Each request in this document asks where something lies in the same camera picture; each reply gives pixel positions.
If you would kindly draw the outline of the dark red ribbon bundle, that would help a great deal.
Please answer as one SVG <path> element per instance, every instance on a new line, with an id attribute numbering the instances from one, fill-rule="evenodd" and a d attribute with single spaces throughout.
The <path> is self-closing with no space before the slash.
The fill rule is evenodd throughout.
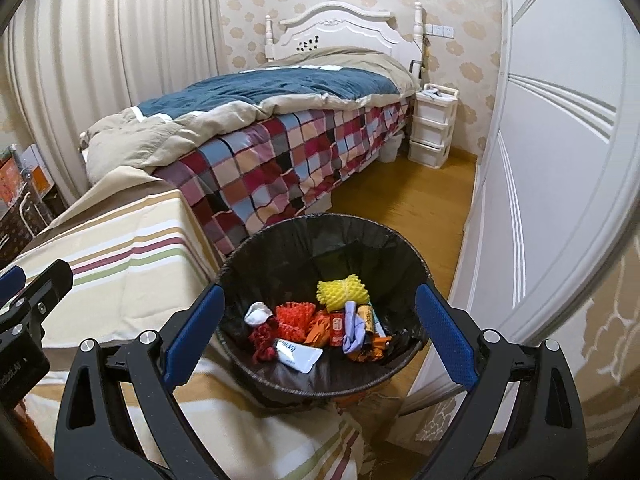
<path id="1" fill-rule="evenodd" d="M 277 361 L 276 339 L 278 331 L 279 322 L 274 316 L 270 316 L 265 322 L 253 328 L 250 342 L 254 346 L 253 361 L 255 363 Z"/>

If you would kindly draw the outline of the white tissue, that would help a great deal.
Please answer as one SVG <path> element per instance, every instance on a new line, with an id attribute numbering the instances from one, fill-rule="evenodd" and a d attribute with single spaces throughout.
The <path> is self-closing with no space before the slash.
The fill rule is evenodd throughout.
<path id="1" fill-rule="evenodd" d="M 261 326 L 273 317 L 270 307 L 263 302 L 257 301 L 251 304 L 244 315 L 244 322 L 250 327 Z"/>

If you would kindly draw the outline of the white tube packet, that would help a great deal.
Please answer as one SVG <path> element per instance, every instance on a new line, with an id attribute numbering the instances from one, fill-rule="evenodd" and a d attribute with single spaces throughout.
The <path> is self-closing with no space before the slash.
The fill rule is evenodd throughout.
<path id="1" fill-rule="evenodd" d="M 322 357 L 323 350 L 277 338 L 276 349 L 280 363 L 302 374 L 308 374 Z"/>

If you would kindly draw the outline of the red foam fruit net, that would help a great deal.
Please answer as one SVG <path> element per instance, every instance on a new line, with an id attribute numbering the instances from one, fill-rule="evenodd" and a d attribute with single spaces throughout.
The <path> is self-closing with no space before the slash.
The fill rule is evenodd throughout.
<path id="1" fill-rule="evenodd" d="M 317 307 L 311 302 L 290 301 L 277 306 L 278 337 L 302 344 L 316 311 Z"/>

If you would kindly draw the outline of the orange snack wrapper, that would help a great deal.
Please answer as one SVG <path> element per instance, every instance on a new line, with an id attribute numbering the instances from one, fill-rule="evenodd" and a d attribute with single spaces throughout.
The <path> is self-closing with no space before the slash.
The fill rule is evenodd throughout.
<path id="1" fill-rule="evenodd" d="M 317 311 L 309 322 L 304 344 L 309 347 L 323 348 L 330 341 L 331 320 L 326 310 Z"/>

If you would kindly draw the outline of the yellow bottle black cap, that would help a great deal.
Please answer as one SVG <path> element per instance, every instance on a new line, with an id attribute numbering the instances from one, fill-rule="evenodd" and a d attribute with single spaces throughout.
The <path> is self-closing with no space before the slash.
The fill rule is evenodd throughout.
<path id="1" fill-rule="evenodd" d="M 374 337 L 378 334 L 375 329 L 374 311 L 370 304 L 362 304 L 357 309 L 357 315 L 362 321 L 362 348 L 371 347 Z"/>

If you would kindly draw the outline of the purple paper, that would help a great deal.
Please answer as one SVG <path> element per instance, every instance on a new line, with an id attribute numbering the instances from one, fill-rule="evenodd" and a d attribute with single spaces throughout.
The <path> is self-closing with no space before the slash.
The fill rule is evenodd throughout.
<path id="1" fill-rule="evenodd" d="M 355 301 L 349 300 L 345 304 L 344 317 L 345 335 L 343 337 L 343 351 L 345 354 L 359 352 L 366 339 L 366 322 L 358 314 Z"/>

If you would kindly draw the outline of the red small packet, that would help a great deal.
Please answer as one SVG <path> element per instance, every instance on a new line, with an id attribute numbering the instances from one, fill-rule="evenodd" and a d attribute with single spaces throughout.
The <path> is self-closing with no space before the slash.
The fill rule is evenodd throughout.
<path id="1" fill-rule="evenodd" d="M 330 346 L 342 348 L 345 336 L 345 312 L 330 312 Z"/>

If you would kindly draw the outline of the yellow foam fruit net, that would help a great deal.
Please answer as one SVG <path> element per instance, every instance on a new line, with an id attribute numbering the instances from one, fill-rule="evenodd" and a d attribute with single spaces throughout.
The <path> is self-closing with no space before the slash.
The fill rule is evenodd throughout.
<path id="1" fill-rule="evenodd" d="M 342 310 L 349 301 L 357 306 L 370 302 L 369 292 L 357 274 L 349 274 L 341 280 L 318 281 L 316 296 L 328 312 Z"/>

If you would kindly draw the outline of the black trash bin with liner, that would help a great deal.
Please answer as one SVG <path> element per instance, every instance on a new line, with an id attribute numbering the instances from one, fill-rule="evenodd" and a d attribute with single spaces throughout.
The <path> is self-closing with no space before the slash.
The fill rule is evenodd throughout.
<path id="1" fill-rule="evenodd" d="M 329 342 L 308 374 L 279 360 L 253 361 L 254 327 L 244 322 L 251 304 L 263 302 L 274 317 L 276 307 L 290 301 L 326 310 L 317 300 L 318 281 L 349 274 L 357 274 L 370 295 L 378 333 L 371 347 L 345 354 Z M 416 289 L 431 279 L 420 254 L 387 226 L 346 214 L 285 220 L 248 238 L 219 271 L 224 317 L 218 338 L 235 376 L 268 408 L 351 396 L 386 382 L 426 344 L 414 300 Z"/>

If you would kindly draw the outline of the brown patterned storage box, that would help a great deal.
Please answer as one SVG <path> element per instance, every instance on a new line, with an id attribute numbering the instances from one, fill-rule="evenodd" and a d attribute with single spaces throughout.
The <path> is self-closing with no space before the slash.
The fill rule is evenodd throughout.
<path id="1" fill-rule="evenodd" d="M 49 207 L 31 184 L 8 202 L 1 199 L 0 268 L 6 268 L 53 220 Z"/>

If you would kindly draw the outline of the cardboard box orange print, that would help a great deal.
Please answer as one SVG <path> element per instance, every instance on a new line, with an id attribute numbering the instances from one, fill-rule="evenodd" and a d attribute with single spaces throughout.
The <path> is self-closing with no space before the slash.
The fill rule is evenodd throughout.
<path id="1" fill-rule="evenodd" d="M 11 207 L 31 184 L 43 198 L 54 181 L 36 144 L 20 151 L 15 144 L 1 150 L 1 199 Z"/>

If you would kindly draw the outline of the striped tablecloth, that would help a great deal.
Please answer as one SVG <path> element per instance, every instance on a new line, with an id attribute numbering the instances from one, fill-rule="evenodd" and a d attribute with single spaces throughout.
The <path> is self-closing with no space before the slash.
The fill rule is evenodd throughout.
<path id="1" fill-rule="evenodd" d="M 159 328 L 195 300 L 221 266 L 183 195 L 119 167 L 56 218 L 17 262 L 28 278 L 55 259 L 72 290 L 44 323 L 51 370 L 17 408 L 22 436 L 46 466 L 72 356 L 85 338 L 119 342 Z M 233 479 L 355 479 L 366 445 L 334 406 L 270 415 L 231 376 L 212 342 L 177 400 L 206 450 Z"/>

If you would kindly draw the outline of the plaid bed sheet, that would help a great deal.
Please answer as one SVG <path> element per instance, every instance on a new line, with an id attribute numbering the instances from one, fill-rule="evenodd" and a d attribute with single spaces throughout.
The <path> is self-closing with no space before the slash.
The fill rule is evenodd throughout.
<path id="1" fill-rule="evenodd" d="M 367 167 L 401 132 L 410 102 L 305 110 L 215 136 L 155 170 L 184 195 L 204 234 L 228 256 L 265 226 L 304 214 Z"/>

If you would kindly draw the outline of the cream curtain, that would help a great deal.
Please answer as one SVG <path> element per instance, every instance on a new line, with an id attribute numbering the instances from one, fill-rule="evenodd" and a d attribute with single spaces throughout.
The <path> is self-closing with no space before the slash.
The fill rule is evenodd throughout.
<path id="1" fill-rule="evenodd" d="M 66 203 L 88 190 L 78 136 L 218 75 L 218 0 L 23 0 L 3 34 L 18 108 Z"/>

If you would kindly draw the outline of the white wardrobe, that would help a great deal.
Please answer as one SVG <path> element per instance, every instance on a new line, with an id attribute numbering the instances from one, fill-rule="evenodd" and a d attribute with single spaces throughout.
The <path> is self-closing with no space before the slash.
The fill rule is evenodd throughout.
<path id="1" fill-rule="evenodd" d="M 582 293 L 639 191 L 639 24 L 622 0 L 503 0 L 498 98 L 442 293 L 477 325 L 585 360 Z"/>

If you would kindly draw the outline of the small white waste bin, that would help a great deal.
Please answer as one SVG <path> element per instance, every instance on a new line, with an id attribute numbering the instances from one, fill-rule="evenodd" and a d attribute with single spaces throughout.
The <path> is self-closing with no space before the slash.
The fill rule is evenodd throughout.
<path id="1" fill-rule="evenodd" d="M 378 160 L 383 164 L 394 162 L 398 156 L 404 137 L 405 133 L 402 131 L 398 131 L 398 133 L 390 136 L 378 151 Z"/>

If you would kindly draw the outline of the white plastic drawer unit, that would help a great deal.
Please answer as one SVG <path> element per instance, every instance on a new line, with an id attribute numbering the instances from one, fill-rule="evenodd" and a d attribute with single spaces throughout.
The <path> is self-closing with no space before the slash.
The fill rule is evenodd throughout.
<path id="1" fill-rule="evenodd" d="M 446 162 L 454 134 L 459 90 L 424 84 L 413 103 L 409 159 L 439 169 Z"/>

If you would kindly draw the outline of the beige and blue duvet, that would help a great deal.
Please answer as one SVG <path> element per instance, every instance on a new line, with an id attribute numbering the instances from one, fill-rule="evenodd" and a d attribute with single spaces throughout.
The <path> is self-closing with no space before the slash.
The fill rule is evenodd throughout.
<path id="1" fill-rule="evenodd" d="M 418 78 L 386 53 L 320 48 L 207 78 L 107 115 L 81 133 L 80 152 L 87 179 L 96 184 L 118 167 L 167 166 L 215 136 L 272 116 L 384 107 L 418 89 Z"/>

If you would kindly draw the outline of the white wooden bed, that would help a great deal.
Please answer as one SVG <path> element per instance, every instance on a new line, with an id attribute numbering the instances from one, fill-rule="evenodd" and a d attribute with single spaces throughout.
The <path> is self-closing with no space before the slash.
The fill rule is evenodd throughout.
<path id="1" fill-rule="evenodd" d="M 296 53 L 328 47 L 358 47 L 383 52 L 420 76 L 424 61 L 425 11 L 413 3 L 412 38 L 393 29 L 393 12 L 364 10 L 343 1 L 325 1 L 311 6 L 296 18 L 282 20 L 284 28 L 274 38 L 271 16 L 265 18 L 265 56 L 271 62 Z"/>

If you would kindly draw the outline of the white wall switch panel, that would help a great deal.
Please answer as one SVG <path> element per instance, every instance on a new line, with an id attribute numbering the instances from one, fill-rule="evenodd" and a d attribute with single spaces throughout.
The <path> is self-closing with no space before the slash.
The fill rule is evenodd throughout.
<path id="1" fill-rule="evenodd" d="M 425 33 L 428 36 L 454 39 L 454 28 L 452 26 L 439 24 L 426 24 Z"/>

